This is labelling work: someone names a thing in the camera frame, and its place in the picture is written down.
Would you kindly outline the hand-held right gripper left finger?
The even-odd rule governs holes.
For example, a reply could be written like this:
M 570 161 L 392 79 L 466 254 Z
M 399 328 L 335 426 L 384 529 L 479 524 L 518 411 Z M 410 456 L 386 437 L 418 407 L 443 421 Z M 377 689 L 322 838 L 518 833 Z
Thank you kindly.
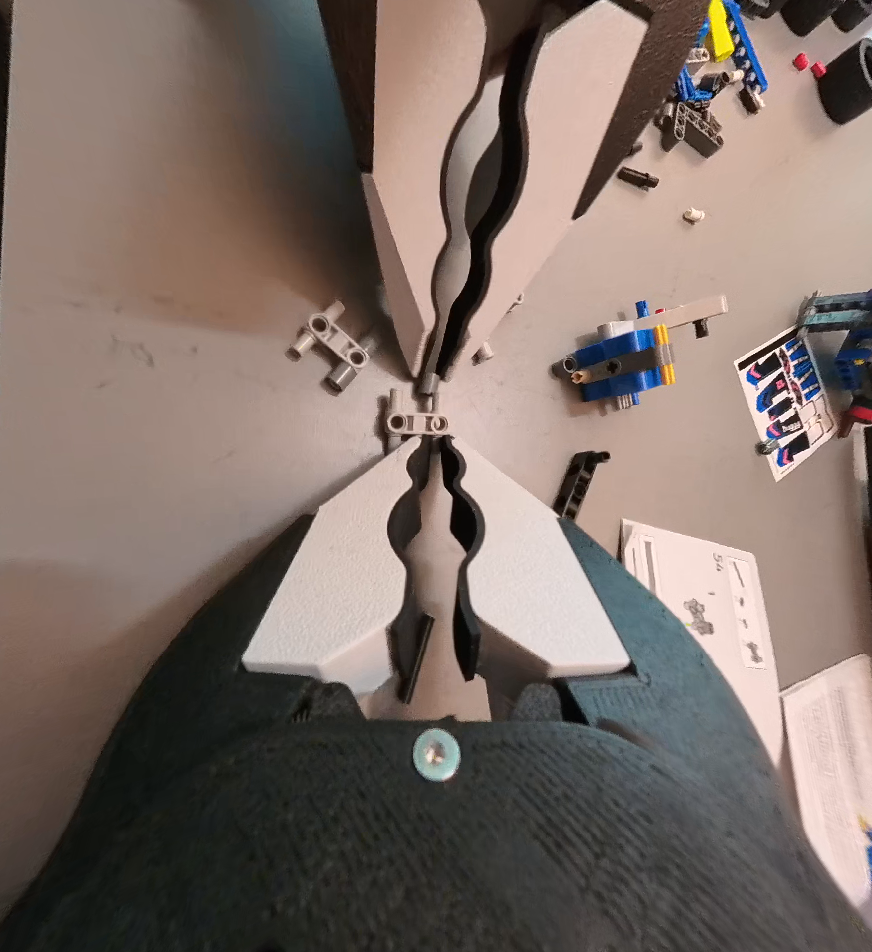
M 408 548 L 428 440 L 408 439 L 316 511 L 242 658 L 253 673 L 375 692 L 409 674 L 423 613 Z

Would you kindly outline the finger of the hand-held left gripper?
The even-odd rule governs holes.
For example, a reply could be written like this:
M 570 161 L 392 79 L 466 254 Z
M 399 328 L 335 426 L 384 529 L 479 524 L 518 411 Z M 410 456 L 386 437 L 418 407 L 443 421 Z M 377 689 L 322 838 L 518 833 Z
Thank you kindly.
M 489 338 L 567 232 L 648 27 L 634 2 L 547 2 L 514 43 L 499 101 L 499 176 L 469 234 L 439 379 Z
M 362 185 L 412 380 L 434 373 L 462 283 L 465 189 L 492 136 L 480 112 L 513 37 L 513 2 L 376 3 Z

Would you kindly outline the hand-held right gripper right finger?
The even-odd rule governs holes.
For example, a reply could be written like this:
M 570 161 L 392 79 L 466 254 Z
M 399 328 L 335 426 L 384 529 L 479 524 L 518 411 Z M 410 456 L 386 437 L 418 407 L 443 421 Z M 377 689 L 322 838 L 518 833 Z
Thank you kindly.
M 440 441 L 464 551 L 453 612 L 467 681 L 614 674 L 630 657 L 555 512 L 463 441 Z

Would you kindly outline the grey lego pin connector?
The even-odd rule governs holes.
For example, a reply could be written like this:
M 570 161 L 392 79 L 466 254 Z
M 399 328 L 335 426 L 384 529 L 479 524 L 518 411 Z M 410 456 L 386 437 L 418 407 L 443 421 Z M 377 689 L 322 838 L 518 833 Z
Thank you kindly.
M 299 361 L 309 351 L 318 350 L 330 362 L 330 370 L 323 385 L 334 394 L 343 393 L 370 365 L 379 348 L 373 330 L 354 338 L 341 326 L 346 311 L 344 303 L 336 299 L 321 311 L 308 317 L 295 341 L 288 347 L 288 359 Z
M 406 439 L 449 435 L 450 424 L 438 409 L 436 395 L 417 398 L 390 390 L 382 416 L 385 451 L 395 451 Z

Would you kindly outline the pile of loose lego pieces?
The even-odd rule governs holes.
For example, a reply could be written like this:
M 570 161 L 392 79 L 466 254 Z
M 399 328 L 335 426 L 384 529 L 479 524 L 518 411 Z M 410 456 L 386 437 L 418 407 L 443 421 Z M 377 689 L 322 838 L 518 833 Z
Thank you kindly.
M 703 158 L 724 147 L 724 127 L 714 101 L 732 92 L 742 109 L 763 111 L 768 80 L 746 17 L 735 1 L 711 1 L 672 89 L 654 117 L 660 148 L 688 146 Z

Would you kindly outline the black lego beam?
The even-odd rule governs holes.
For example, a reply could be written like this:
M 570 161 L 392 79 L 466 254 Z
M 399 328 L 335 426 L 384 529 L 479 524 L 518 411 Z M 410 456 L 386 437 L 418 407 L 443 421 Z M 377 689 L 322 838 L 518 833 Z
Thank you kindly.
M 597 467 L 610 459 L 605 450 L 585 450 L 572 456 L 552 505 L 558 518 L 577 520 Z

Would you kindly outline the dark grey lego axle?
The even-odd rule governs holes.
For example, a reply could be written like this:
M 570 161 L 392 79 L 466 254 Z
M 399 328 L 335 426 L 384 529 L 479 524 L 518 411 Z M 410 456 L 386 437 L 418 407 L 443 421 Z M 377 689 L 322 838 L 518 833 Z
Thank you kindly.
M 400 702 L 408 706 L 413 698 L 419 683 L 423 662 L 430 643 L 430 636 L 435 619 L 429 613 L 423 612 L 417 626 L 415 648 L 409 674 L 403 679 L 398 692 Z

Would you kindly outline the open lego instruction booklet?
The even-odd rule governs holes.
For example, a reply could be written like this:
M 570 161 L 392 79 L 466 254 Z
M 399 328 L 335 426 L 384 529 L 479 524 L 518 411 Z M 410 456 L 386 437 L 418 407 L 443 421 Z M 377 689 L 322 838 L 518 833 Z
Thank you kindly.
M 755 556 L 624 519 L 625 568 L 701 645 L 738 696 L 777 767 L 784 722 L 775 653 Z

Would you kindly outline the small blue lego assembly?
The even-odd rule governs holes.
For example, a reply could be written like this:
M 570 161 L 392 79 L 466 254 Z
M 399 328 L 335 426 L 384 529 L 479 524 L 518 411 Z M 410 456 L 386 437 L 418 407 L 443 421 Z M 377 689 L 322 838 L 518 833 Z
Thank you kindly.
M 635 408 L 644 393 L 676 383 L 672 332 L 686 327 L 695 339 L 705 339 L 710 322 L 728 310 L 725 294 L 671 308 L 639 301 L 632 320 L 597 327 L 588 343 L 550 364 L 549 376 L 574 387 L 584 403 Z

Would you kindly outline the lego sticker sheet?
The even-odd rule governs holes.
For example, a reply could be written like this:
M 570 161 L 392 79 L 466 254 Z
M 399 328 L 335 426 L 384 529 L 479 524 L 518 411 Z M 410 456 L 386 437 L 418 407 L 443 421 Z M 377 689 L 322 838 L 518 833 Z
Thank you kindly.
M 757 433 L 776 439 L 764 461 L 774 482 L 802 467 L 837 429 L 833 401 L 810 345 L 789 327 L 736 359 L 733 367 Z

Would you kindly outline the blue lego vehicle chassis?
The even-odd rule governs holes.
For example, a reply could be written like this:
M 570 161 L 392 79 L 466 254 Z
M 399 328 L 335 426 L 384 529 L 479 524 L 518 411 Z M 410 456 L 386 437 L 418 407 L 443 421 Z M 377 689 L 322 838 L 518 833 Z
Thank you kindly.
M 797 315 L 833 401 L 837 438 L 872 425 L 872 288 L 807 297 Z

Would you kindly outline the white paper leaflet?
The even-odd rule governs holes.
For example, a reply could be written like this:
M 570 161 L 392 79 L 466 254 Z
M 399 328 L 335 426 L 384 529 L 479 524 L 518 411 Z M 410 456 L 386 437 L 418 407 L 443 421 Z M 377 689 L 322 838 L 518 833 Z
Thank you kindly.
M 781 696 L 799 814 L 855 906 L 872 895 L 872 660 L 856 655 Z

